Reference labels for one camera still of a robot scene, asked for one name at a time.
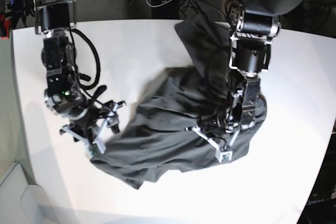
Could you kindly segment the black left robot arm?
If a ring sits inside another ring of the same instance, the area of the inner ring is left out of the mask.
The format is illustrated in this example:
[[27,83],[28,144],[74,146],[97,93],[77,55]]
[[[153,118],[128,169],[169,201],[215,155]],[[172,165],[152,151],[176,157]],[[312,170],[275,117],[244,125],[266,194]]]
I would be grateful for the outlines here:
[[281,17],[303,0],[239,0],[230,25],[228,95],[223,106],[202,117],[198,130],[239,133],[256,125],[260,77],[268,70],[272,40],[281,30]]

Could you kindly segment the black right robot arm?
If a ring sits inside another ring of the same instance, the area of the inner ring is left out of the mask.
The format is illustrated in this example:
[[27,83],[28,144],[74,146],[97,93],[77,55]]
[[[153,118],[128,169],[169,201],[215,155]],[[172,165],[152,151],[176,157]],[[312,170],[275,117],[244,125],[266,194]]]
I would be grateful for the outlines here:
[[[53,113],[70,121],[60,133],[71,134],[75,141],[94,144],[106,128],[110,128],[114,134],[120,132],[116,110],[124,102],[111,100],[99,108],[95,105],[107,87],[99,85],[101,64],[95,46],[86,35],[74,28],[75,9],[69,6],[75,1],[33,0],[35,33],[45,35],[41,51],[47,81],[45,104]],[[93,53],[96,76],[92,84],[81,83],[82,80],[89,82],[91,78],[79,71],[74,34],[79,35]]]

